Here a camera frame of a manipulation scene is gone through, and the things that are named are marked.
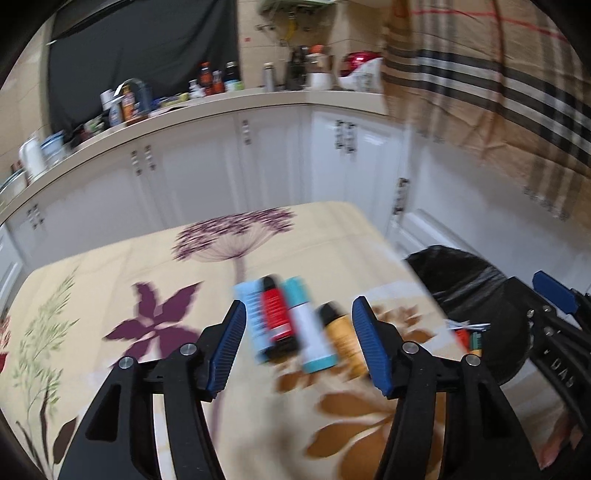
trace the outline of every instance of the table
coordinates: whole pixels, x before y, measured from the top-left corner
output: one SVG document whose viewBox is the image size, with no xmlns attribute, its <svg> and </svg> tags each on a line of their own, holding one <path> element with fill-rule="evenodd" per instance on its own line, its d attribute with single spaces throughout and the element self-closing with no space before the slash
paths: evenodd
<svg viewBox="0 0 591 480">
<path fill-rule="evenodd" d="M 464 352 L 422 284 L 355 207 L 312 203 L 212 219 L 89 251 L 33 272 L 0 340 L 0 407 L 31 458 L 58 476 L 88 405 L 124 354 L 162 358 L 219 323 L 233 286 L 268 274 L 303 278 L 314 307 L 378 317 L 438 356 Z M 443 444 L 438 402 L 430 477 Z M 343 365 L 306 375 L 298 358 L 258 364 L 248 337 L 226 390 L 204 405 L 228 480 L 372 479 L 395 401 Z M 174 479 L 164 405 L 154 400 L 164 480 Z"/>
</svg>

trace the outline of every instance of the green plant pattern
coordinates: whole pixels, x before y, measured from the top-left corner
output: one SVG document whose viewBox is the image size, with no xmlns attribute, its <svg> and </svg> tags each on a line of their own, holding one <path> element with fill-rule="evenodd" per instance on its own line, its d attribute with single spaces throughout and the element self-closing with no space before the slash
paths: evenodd
<svg viewBox="0 0 591 480">
<path fill-rule="evenodd" d="M 50 462 L 47 447 L 47 419 L 53 419 L 56 404 L 60 399 L 58 390 L 63 373 L 63 368 L 58 369 L 51 366 L 50 360 L 51 354 L 61 349 L 70 328 L 78 322 L 78 319 L 70 321 L 61 318 L 61 314 L 70 300 L 70 290 L 74 286 L 75 274 L 76 269 L 39 307 L 35 318 L 29 323 L 20 341 L 17 364 L 12 371 L 13 386 L 20 389 L 27 411 L 24 426 L 19 421 L 17 421 L 17 426 L 25 437 L 35 464 L 52 479 L 54 478 L 53 468 L 62 460 L 76 424 L 76 419 L 73 419 L 61 428 L 53 445 L 54 458 Z M 35 447 L 31 428 L 31 416 L 36 411 L 39 412 L 38 418 L 41 424 L 43 459 Z"/>
</svg>

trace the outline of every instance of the black trash bag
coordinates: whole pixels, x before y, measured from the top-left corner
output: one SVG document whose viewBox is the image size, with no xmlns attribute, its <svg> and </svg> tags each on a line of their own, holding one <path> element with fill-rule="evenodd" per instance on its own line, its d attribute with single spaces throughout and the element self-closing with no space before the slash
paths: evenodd
<svg viewBox="0 0 591 480">
<path fill-rule="evenodd" d="M 491 324 L 482 334 L 482 361 L 499 385 L 513 378 L 527 358 L 530 333 L 527 319 L 505 298 L 507 277 L 480 257 L 442 245 L 406 261 L 447 318 Z"/>
</svg>

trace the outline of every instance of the kitchen counter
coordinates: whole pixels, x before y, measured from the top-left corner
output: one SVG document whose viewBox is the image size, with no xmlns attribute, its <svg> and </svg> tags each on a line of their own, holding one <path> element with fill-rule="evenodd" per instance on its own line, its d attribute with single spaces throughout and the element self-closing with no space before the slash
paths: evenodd
<svg viewBox="0 0 591 480">
<path fill-rule="evenodd" d="M 110 128 L 82 143 L 79 149 L 60 164 L 49 169 L 33 184 L 17 195 L 0 212 L 0 225 L 36 193 L 65 175 L 70 170 L 124 143 L 164 128 L 186 122 L 253 108 L 287 105 L 319 105 L 338 107 L 385 116 L 387 107 L 384 97 L 377 93 L 345 91 L 301 91 L 264 93 L 262 89 L 248 89 L 241 92 L 221 93 L 199 100 L 184 102 L 177 109 L 148 118 L 135 125 Z"/>
</svg>

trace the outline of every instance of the metal screw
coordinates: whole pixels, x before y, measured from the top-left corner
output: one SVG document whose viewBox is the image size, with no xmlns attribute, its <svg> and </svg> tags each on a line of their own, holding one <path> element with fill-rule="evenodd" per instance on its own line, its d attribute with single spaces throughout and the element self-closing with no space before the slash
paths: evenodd
<svg viewBox="0 0 591 480">
<path fill-rule="evenodd" d="M 472 353 L 470 355 L 466 355 L 466 363 L 473 367 L 478 367 L 478 365 L 480 365 L 480 357 L 473 355 Z"/>
<path fill-rule="evenodd" d="M 418 352 L 418 345 L 414 342 L 404 342 L 402 344 L 402 350 L 404 350 L 409 355 L 414 355 Z"/>
<path fill-rule="evenodd" d="M 181 347 L 181 354 L 184 356 L 193 355 L 197 351 L 197 347 L 194 343 L 185 343 Z"/>
<path fill-rule="evenodd" d="M 119 368 L 126 369 L 131 367 L 134 364 L 134 359 L 130 356 L 125 356 L 121 360 L 119 360 Z"/>
</svg>

